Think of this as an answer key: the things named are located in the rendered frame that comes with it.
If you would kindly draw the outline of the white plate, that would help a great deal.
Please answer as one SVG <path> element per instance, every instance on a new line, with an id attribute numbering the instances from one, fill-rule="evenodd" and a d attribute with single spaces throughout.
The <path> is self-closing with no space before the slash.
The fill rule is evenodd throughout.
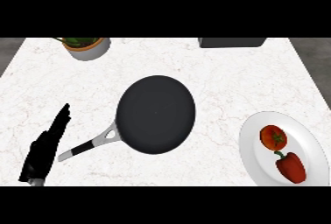
<path id="1" fill-rule="evenodd" d="M 260 130 L 275 125 L 285 133 L 287 145 L 281 152 L 293 152 L 304 165 L 306 179 L 294 184 L 276 169 L 281 158 L 260 141 Z M 259 186 L 328 186 L 329 165 L 326 154 L 316 138 L 304 125 L 288 115 L 278 112 L 259 112 L 242 124 L 239 133 L 239 152 L 244 168 Z"/>

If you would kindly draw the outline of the potted plant in grey pot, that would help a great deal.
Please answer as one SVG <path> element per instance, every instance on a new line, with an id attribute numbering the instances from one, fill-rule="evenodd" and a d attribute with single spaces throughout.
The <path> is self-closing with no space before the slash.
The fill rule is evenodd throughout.
<path id="1" fill-rule="evenodd" d="M 56 38 L 69 55 L 81 61 L 97 59 L 109 49 L 109 38 Z"/>

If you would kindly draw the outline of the black frying pan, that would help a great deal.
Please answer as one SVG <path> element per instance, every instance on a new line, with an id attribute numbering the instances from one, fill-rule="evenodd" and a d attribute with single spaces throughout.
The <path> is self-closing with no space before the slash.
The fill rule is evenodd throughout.
<path id="1" fill-rule="evenodd" d="M 195 102 L 185 85 L 171 77 L 152 75 L 127 88 L 106 130 L 58 156 L 62 162 L 103 144 L 121 141 L 140 153 L 174 150 L 186 140 L 195 122 Z"/>

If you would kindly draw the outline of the dark grey appliance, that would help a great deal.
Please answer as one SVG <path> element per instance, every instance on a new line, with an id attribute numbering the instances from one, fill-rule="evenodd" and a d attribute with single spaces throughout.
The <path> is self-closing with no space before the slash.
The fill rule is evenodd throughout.
<path id="1" fill-rule="evenodd" d="M 266 38 L 198 38 L 201 48 L 259 47 Z"/>

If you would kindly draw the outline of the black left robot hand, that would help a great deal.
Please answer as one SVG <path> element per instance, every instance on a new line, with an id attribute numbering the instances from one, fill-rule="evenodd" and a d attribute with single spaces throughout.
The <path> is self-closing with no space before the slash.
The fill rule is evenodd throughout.
<path id="1" fill-rule="evenodd" d="M 29 145 L 29 152 L 18 179 L 19 182 L 28 183 L 29 179 L 46 180 L 55 161 L 59 140 L 63 136 L 69 120 L 69 104 L 66 103 L 56 114 L 49 130 L 41 132 Z"/>

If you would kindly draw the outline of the red tomato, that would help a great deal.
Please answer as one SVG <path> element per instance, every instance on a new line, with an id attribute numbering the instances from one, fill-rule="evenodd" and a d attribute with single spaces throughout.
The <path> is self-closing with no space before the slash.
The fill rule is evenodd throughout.
<path id="1" fill-rule="evenodd" d="M 266 125 L 260 130 L 260 141 L 270 151 L 279 151 L 287 146 L 287 135 L 275 125 Z"/>

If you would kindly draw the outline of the red bell pepper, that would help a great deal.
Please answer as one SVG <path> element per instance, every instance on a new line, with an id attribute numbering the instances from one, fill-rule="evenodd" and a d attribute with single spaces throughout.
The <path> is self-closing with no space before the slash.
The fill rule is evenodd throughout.
<path id="1" fill-rule="evenodd" d="M 294 183 L 300 184 L 306 181 L 306 168 L 300 157 L 288 152 L 284 154 L 279 150 L 273 152 L 279 156 L 279 159 L 275 161 L 275 166 L 282 176 Z"/>

